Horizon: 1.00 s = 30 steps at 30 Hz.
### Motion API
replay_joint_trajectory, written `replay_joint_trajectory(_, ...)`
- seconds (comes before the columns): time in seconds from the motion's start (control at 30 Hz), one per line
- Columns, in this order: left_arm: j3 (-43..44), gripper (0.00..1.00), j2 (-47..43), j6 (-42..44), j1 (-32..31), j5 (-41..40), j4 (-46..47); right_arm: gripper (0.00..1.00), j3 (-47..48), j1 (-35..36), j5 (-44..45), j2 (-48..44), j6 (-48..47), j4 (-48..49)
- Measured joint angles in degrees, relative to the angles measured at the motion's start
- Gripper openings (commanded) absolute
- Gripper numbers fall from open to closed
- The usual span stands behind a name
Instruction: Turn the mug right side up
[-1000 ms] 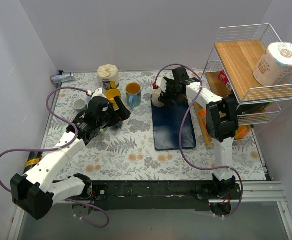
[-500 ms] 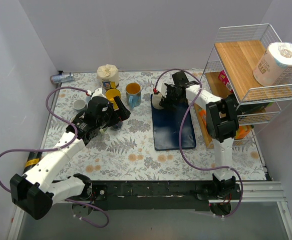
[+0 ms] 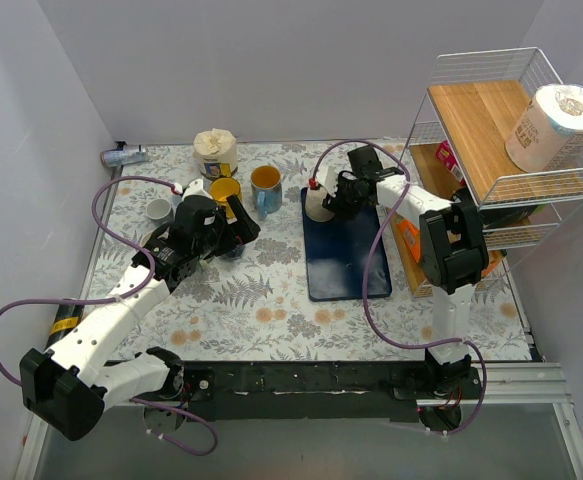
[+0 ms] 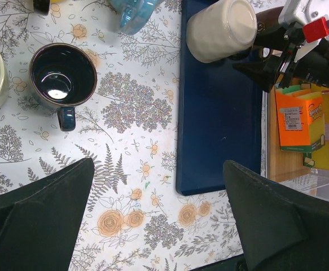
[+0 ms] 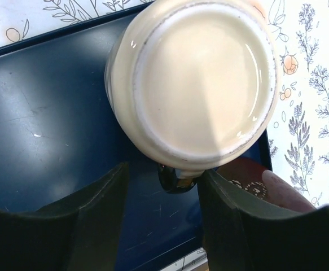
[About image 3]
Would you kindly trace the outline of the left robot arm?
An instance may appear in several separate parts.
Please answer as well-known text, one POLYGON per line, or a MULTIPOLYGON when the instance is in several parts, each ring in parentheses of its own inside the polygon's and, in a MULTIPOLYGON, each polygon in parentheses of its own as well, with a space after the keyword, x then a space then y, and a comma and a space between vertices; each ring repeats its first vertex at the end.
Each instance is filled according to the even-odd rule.
POLYGON ((108 304, 45 351, 32 349, 20 361, 25 407, 76 441, 109 408, 148 393, 163 400, 187 397, 183 361, 153 347, 128 361, 108 363, 131 330, 166 300, 200 261, 219 257, 256 239, 260 227, 236 196, 227 209, 206 195, 183 198, 172 222, 155 229, 132 259, 108 304))

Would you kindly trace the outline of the grey white mug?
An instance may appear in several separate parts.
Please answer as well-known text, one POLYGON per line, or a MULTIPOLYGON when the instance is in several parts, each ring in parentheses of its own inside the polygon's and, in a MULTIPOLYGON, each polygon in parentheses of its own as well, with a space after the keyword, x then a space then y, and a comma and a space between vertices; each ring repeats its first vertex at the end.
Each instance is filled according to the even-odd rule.
POLYGON ((172 205, 168 200, 155 199, 145 207, 147 218, 156 225, 162 225, 173 219, 172 205))

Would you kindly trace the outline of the dark blue small mug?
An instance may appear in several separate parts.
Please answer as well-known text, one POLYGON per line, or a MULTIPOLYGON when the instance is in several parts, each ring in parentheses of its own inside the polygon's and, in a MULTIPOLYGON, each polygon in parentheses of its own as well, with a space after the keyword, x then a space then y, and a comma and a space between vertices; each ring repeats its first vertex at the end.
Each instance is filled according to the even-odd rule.
POLYGON ((245 251, 244 245, 237 245, 235 248, 230 250, 229 252, 222 255, 222 258, 227 261, 234 261, 239 259, 245 251))

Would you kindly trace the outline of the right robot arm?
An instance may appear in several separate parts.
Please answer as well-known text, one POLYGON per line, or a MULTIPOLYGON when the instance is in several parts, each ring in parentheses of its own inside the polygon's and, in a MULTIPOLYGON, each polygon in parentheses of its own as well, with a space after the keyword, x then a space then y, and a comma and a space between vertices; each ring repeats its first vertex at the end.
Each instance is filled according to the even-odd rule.
POLYGON ((432 288, 431 339, 421 387, 446 397, 468 379, 479 353, 467 339, 470 301, 489 254, 479 213, 472 202, 441 198, 416 185, 396 160, 386 167, 384 148, 361 140, 348 152, 349 166, 336 171, 317 160, 302 198, 307 286, 313 301, 359 299, 371 313, 375 252, 393 217, 416 225, 418 265, 432 288))

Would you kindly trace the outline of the light blue patterned mug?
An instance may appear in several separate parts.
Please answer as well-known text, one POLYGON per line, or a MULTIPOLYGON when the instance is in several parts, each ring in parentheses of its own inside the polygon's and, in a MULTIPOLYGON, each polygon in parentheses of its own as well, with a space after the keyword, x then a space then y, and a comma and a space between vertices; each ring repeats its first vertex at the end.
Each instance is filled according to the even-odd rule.
POLYGON ((282 175, 276 167, 263 165, 253 170, 250 182, 254 207, 264 220, 282 206, 282 175))

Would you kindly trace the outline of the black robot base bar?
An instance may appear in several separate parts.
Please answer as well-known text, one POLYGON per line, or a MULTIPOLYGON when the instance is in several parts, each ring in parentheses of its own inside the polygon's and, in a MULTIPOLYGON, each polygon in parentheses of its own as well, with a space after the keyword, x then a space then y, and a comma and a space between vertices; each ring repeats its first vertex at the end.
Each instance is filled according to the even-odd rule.
POLYGON ((207 421, 385 419, 414 423, 417 402, 476 400, 476 368, 439 383, 423 361, 187 361, 174 396, 144 393, 143 400, 183 404, 207 421))

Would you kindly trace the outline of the yellow mug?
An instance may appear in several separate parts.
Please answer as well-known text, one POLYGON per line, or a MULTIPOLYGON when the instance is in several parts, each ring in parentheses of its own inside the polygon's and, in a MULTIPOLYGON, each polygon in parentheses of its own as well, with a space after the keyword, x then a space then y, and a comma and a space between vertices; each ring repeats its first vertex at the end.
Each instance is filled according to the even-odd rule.
POLYGON ((222 177, 214 180, 210 185, 209 193, 218 205, 226 209, 226 216, 228 219, 235 217, 227 198, 235 195, 239 200, 242 200, 242 188, 236 179, 222 177))

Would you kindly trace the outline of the cream upside-down mug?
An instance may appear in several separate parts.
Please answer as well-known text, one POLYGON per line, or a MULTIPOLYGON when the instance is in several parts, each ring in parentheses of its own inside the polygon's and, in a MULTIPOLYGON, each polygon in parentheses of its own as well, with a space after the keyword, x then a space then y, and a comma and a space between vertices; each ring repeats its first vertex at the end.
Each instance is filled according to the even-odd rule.
POLYGON ((334 218, 335 214, 323 206, 323 201, 327 198, 328 192, 323 188, 308 188, 305 198, 305 213, 307 217, 318 223, 325 223, 334 218))

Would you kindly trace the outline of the pale green mug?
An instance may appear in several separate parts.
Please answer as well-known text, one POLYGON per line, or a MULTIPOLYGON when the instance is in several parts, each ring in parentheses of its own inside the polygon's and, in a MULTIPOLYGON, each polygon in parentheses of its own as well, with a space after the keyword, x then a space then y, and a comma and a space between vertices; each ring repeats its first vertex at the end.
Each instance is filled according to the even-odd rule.
POLYGON ((152 237, 153 237, 152 232, 147 232, 146 234, 144 234, 140 239, 140 246, 146 248, 149 242, 151 241, 152 237))

